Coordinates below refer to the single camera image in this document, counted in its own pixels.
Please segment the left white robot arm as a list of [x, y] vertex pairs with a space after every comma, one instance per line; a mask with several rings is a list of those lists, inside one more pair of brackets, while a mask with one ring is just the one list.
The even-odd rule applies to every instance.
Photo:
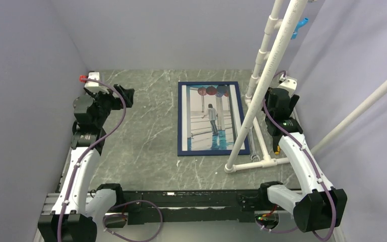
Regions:
[[108, 210], [117, 212], [125, 198], [120, 184], [101, 184], [88, 201], [89, 185], [100, 160], [105, 138], [103, 125], [113, 110], [131, 108], [134, 89], [115, 84], [85, 86], [86, 93], [73, 101], [75, 121], [69, 168], [60, 195], [50, 212], [41, 215], [38, 230], [44, 241], [95, 241]]

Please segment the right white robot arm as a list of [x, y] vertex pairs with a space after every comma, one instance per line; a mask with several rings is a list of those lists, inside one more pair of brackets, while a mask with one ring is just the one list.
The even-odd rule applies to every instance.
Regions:
[[343, 189], [336, 189], [319, 168], [306, 142], [299, 122], [291, 117], [298, 95], [282, 88], [270, 88], [262, 111], [275, 153], [283, 151], [299, 180], [301, 194], [281, 182], [264, 183], [257, 202], [263, 209], [278, 205], [289, 212], [302, 232], [332, 232], [341, 223], [348, 200]]

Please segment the silver 24mm wrench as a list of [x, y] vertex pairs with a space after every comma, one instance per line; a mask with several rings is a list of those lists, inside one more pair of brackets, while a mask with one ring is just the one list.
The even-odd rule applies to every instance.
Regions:
[[250, 128], [248, 133], [248, 139], [249, 139], [249, 145], [250, 145], [250, 160], [252, 162], [260, 161], [260, 156], [257, 153], [255, 142], [254, 142], [254, 136], [253, 136], [253, 128]]

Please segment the blue pipe valve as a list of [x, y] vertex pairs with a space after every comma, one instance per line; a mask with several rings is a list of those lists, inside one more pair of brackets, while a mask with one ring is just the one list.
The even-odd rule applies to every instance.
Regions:
[[302, 19], [301, 21], [299, 21], [294, 29], [294, 32], [291, 36], [291, 39], [296, 39], [297, 38], [297, 35], [298, 35], [298, 31], [300, 28], [302, 28], [303, 26], [305, 26], [307, 23], [309, 22], [309, 19], [308, 18], [304, 18]]

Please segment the white diagonal pole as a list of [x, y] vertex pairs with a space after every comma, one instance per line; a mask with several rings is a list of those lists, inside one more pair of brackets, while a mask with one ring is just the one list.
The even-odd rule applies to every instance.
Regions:
[[371, 108], [377, 101], [379, 101], [385, 94], [387, 94], [387, 79], [373, 91], [361, 104], [359, 104], [349, 115], [347, 115], [335, 128], [333, 128], [317, 145], [315, 145], [311, 152], [317, 154], [322, 148], [334, 140], [342, 133], [353, 121], [358, 119], [369, 108]]

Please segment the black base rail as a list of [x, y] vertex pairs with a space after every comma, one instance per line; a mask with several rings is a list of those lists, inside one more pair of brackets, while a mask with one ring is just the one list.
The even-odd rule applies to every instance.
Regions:
[[129, 225], [155, 222], [255, 222], [272, 215], [277, 205], [262, 200], [257, 189], [124, 191], [123, 200], [109, 208], [110, 219]]

